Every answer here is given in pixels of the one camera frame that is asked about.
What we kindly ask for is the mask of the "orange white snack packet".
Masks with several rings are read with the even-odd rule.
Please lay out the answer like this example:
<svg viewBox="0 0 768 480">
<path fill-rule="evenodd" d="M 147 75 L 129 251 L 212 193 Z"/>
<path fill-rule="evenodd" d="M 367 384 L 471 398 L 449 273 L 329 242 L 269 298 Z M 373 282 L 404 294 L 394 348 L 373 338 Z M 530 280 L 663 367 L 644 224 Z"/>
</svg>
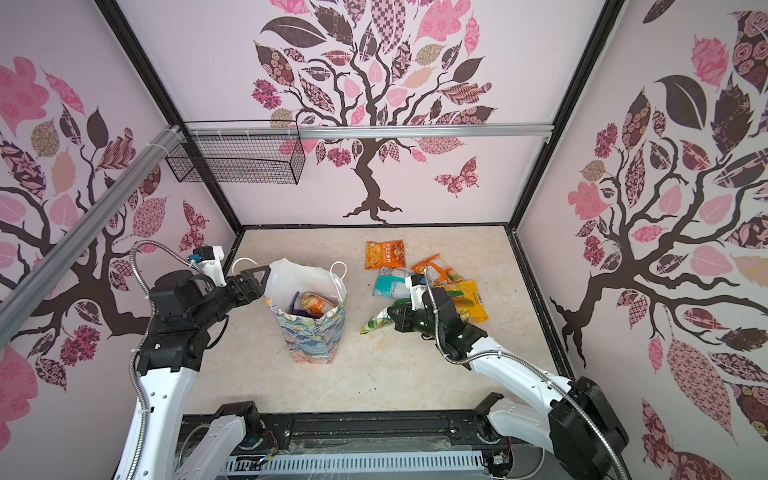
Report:
<svg viewBox="0 0 768 480">
<path fill-rule="evenodd" d="M 453 267 L 448 265 L 439 254 L 433 255 L 411 267 L 417 274 L 424 275 L 433 285 L 448 285 L 464 280 Z"/>
</svg>

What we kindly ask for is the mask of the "green white snack bag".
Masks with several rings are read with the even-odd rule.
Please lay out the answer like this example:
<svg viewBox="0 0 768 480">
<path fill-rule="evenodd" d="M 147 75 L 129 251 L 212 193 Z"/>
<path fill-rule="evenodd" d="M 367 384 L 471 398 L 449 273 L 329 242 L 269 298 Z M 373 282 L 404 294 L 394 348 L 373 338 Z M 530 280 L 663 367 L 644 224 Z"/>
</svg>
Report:
<svg viewBox="0 0 768 480">
<path fill-rule="evenodd" d="M 389 308 L 384 308 L 361 327 L 359 334 L 366 335 L 394 323 L 395 321 L 389 312 Z"/>
</svg>

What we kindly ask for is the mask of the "patterned paper gift bag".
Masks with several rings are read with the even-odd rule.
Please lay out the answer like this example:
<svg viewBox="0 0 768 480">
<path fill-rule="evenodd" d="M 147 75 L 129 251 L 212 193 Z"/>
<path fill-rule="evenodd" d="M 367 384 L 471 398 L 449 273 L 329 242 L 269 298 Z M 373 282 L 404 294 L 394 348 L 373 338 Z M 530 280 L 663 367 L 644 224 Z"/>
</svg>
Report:
<svg viewBox="0 0 768 480">
<path fill-rule="evenodd" d="M 342 338 L 348 290 L 344 284 L 347 265 L 336 261 L 329 268 L 311 267 L 288 259 L 268 265 L 271 273 L 264 299 L 277 321 L 293 360 L 297 363 L 330 364 Z M 336 304 L 321 318 L 292 315 L 297 292 L 314 292 Z"/>
</svg>

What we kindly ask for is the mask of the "teal snack packet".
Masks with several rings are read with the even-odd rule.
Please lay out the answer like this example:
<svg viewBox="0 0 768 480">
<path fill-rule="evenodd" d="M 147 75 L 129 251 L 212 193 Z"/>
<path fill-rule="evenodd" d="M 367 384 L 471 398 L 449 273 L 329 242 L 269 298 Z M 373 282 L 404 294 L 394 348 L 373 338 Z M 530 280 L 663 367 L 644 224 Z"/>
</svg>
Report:
<svg viewBox="0 0 768 480">
<path fill-rule="evenodd" d="M 410 297 L 406 279 L 412 272 L 401 268 L 382 267 L 374 283 L 373 295 L 392 299 L 406 299 Z"/>
</svg>

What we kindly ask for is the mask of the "orange mango snack bag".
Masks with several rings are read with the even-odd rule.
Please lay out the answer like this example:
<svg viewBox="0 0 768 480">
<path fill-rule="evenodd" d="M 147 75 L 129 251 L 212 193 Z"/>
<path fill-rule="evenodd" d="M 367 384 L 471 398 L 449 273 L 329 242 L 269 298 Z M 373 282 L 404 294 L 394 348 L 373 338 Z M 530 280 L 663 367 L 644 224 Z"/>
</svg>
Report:
<svg viewBox="0 0 768 480">
<path fill-rule="evenodd" d="M 299 297 L 299 309 L 313 318 L 321 318 L 336 307 L 336 304 L 314 292 L 302 292 Z"/>
</svg>

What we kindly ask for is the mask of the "purple Fox's candy bag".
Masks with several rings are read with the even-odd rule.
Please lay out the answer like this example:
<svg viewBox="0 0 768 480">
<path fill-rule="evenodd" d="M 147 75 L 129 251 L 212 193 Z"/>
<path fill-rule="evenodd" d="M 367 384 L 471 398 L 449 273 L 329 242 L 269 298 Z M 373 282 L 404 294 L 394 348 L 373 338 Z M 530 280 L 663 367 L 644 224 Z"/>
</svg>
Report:
<svg viewBox="0 0 768 480">
<path fill-rule="evenodd" d="M 292 315 L 296 315 L 296 316 L 313 318 L 314 317 L 313 313 L 310 310 L 307 310 L 303 306 L 303 300 L 304 299 L 305 299 L 304 293 L 303 292 L 297 292 L 296 295 L 293 298 L 292 303 L 291 303 L 290 313 Z"/>
</svg>

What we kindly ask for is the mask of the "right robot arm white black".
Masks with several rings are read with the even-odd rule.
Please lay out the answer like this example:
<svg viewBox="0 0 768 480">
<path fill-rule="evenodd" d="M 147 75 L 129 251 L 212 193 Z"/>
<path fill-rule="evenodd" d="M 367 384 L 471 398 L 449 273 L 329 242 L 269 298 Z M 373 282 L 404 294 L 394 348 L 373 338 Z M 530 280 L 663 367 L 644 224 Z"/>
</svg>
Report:
<svg viewBox="0 0 768 480">
<path fill-rule="evenodd" d="M 550 373 L 462 320 L 451 295 L 421 274 L 406 278 L 410 303 L 391 307 L 395 328 L 434 342 L 447 362 L 483 375 L 522 400 L 499 398 L 480 418 L 498 437 L 513 437 L 551 453 L 574 479 L 627 479 L 622 458 L 629 443 L 601 388 L 587 377 Z"/>
</svg>

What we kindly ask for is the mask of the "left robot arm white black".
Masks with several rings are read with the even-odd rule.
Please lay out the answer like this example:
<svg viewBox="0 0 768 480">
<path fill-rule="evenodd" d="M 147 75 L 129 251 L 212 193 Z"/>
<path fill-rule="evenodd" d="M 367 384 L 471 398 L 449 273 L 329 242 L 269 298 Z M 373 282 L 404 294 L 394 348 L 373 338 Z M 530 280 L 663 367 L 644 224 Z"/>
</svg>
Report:
<svg viewBox="0 0 768 480">
<path fill-rule="evenodd" d="M 239 447 L 257 449 L 266 426 L 251 401 L 222 405 L 190 453 L 179 445 L 182 420 L 202 366 L 216 345 L 216 324 L 227 325 L 236 308 L 261 299 L 271 270 L 255 266 L 226 275 L 218 247 L 200 247 L 183 269 L 147 284 L 137 265 L 142 242 L 129 252 L 129 265 L 151 307 L 129 376 L 137 396 L 131 426 L 115 471 L 117 479 L 214 479 Z"/>
</svg>

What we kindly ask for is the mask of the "yellow mango snack bag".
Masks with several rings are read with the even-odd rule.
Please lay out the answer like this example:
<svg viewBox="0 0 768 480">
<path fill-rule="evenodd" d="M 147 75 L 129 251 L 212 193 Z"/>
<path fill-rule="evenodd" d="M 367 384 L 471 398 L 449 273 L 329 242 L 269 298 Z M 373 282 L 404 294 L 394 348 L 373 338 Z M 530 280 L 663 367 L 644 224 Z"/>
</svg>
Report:
<svg viewBox="0 0 768 480">
<path fill-rule="evenodd" d="M 473 280 L 464 280 L 443 286 L 453 300 L 461 319 L 470 323 L 483 323 L 489 316 L 483 306 L 477 285 Z"/>
</svg>

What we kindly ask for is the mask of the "orange snack packet far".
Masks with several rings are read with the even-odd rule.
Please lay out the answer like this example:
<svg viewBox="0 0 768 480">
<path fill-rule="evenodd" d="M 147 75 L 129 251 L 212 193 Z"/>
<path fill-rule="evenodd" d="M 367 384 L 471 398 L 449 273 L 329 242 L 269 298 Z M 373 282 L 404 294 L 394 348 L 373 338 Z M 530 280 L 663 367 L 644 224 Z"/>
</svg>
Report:
<svg viewBox="0 0 768 480">
<path fill-rule="evenodd" d="M 366 244 L 365 269 L 405 268 L 405 245 L 402 240 L 371 242 Z"/>
</svg>

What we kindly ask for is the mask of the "black base frame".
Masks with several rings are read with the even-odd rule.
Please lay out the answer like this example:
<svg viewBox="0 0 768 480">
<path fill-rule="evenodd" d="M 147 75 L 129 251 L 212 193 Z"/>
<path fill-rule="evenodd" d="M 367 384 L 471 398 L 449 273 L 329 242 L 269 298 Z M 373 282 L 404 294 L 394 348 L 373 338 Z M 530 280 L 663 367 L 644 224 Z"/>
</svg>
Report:
<svg viewBox="0 0 768 480">
<path fill-rule="evenodd" d="M 480 413 L 499 398 L 502 397 L 491 394 L 467 410 L 344 414 L 262 414 L 258 411 L 266 426 L 262 447 L 239 447 L 231 456 L 265 455 L 272 458 L 279 454 L 479 451 L 483 455 L 485 472 L 467 473 L 496 479 L 535 478 L 537 470 L 526 470 L 518 463 L 518 446 L 538 449 L 542 460 L 557 460 L 551 453 L 522 440 L 498 437 L 491 432 L 481 420 Z M 178 443 L 186 453 L 201 441 L 214 414 L 183 417 Z"/>
</svg>

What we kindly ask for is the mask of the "aluminium rail back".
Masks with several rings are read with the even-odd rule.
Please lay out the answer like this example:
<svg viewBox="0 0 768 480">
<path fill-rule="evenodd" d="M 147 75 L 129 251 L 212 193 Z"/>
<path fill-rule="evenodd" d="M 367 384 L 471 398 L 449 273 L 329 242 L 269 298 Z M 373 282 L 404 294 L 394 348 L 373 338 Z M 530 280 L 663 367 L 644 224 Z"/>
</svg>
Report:
<svg viewBox="0 0 768 480">
<path fill-rule="evenodd" d="M 407 126 L 289 126 L 250 128 L 192 128 L 192 136 L 256 137 L 264 135 L 288 135 L 301 139 L 376 139 L 376 138 L 427 138 L 427 137 L 544 137 L 549 138 L 554 126 L 545 123 L 511 123 L 478 125 L 407 125 Z"/>
</svg>

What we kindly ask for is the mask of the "aluminium rail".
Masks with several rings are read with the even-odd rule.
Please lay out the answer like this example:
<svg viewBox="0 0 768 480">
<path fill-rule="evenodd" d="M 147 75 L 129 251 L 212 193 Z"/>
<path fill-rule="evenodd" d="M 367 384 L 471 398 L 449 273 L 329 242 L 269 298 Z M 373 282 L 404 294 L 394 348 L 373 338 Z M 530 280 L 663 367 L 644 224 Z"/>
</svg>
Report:
<svg viewBox="0 0 768 480">
<path fill-rule="evenodd" d="M 183 140 L 181 129 L 163 129 L 138 158 L 118 177 L 78 223 L 43 257 L 38 267 L 17 286 L 1 305 L 1 344 L 6 345 L 50 290 L 69 271 L 79 256 L 128 200 L 151 171 Z"/>
<path fill-rule="evenodd" d="M 407 126 L 289 126 L 250 128 L 192 128 L 192 136 L 256 137 L 264 135 L 288 135 L 301 139 L 376 139 L 376 138 L 427 138 L 427 137 L 544 137 L 549 138 L 554 126 L 545 123 L 511 123 L 478 125 L 407 125 Z"/>
</svg>

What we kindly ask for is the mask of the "aluminium rail left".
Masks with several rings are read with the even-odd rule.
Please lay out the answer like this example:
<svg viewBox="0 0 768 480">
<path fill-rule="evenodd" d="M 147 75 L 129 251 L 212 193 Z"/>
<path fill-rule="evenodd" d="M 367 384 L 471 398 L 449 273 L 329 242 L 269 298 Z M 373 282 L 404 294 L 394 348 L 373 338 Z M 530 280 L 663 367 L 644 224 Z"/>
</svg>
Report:
<svg viewBox="0 0 768 480">
<path fill-rule="evenodd" d="M 6 345 L 50 290 L 69 271 L 79 256 L 128 200 L 151 171 L 183 140 L 181 129 L 163 129 L 138 158 L 118 177 L 78 223 L 43 257 L 38 267 L 17 286 L 1 305 L 1 344 Z"/>
</svg>

